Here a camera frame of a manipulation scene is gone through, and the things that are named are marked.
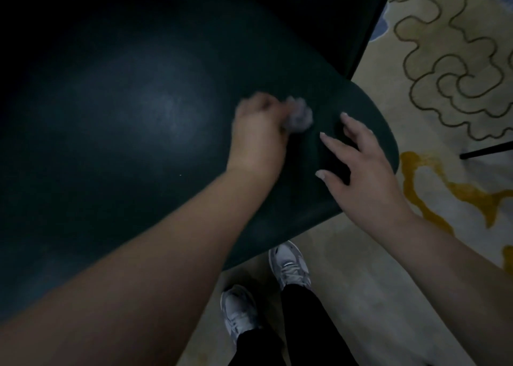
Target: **left hand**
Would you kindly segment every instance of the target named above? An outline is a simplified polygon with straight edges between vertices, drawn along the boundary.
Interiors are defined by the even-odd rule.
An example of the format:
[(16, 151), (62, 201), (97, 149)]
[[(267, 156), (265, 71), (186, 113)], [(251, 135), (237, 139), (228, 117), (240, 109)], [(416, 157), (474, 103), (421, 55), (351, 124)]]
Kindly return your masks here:
[(268, 93), (257, 92), (240, 101), (232, 125), (227, 171), (238, 170), (272, 188), (283, 168), (288, 133), (282, 123), (293, 106)]

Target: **shoe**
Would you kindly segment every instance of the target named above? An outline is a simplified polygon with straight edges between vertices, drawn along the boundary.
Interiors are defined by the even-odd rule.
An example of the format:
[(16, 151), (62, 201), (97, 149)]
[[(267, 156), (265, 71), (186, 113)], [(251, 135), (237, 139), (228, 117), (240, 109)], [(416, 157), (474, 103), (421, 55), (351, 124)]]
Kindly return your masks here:
[(269, 250), (269, 265), (281, 290), (285, 285), (290, 284), (301, 285), (312, 290), (303, 254), (290, 240)]
[(234, 285), (221, 295), (226, 329), (235, 343), (241, 333), (263, 328), (256, 308), (253, 296), (241, 285)]

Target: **floor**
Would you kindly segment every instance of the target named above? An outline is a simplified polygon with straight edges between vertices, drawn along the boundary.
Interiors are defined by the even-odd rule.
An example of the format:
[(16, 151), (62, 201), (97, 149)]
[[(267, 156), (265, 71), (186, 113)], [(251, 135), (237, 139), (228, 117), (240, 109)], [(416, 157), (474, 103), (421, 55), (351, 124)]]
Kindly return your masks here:
[[(458, 154), (513, 140), (511, 6), (390, 0), (353, 78), (394, 132), (397, 177), (413, 182), (405, 195), (414, 210), (510, 272), (513, 152), (465, 162)], [(345, 215), (293, 241), (359, 363), (473, 364), (407, 273)], [(234, 283), (254, 292), (284, 339), (278, 285), (267, 257), (258, 256), (221, 275), (181, 366), (230, 361), (235, 347), (219, 298)]]

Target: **fingernail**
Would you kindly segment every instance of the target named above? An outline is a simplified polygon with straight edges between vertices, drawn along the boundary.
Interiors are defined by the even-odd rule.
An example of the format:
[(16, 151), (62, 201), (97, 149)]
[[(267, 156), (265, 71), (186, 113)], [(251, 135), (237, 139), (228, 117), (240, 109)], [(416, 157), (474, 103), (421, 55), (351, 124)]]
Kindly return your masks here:
[(316, 171), (316, 176), (317, 176), (318, 178), (320, 178), (321, 180), (323, 180), (323, 181), (324, 181), (324, 176), (325, 176), (325, 175), (324, 175), (324, 171), (322, 171), (322, 170), (317, 170), (317, 171)]

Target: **chair leg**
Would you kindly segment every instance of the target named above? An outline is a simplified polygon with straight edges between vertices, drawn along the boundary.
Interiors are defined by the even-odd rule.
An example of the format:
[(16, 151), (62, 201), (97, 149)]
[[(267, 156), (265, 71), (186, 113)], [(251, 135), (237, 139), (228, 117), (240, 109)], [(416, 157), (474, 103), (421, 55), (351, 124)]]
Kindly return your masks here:
[(490, 146), (489, 148), (484, 148), (473, 152), (460, 154), (460, 159), (473, 158), (486, 154), (501, 153), (507, 150), (513, 150), (513, 140), (510, 142), (497, 144), (495, 146)]

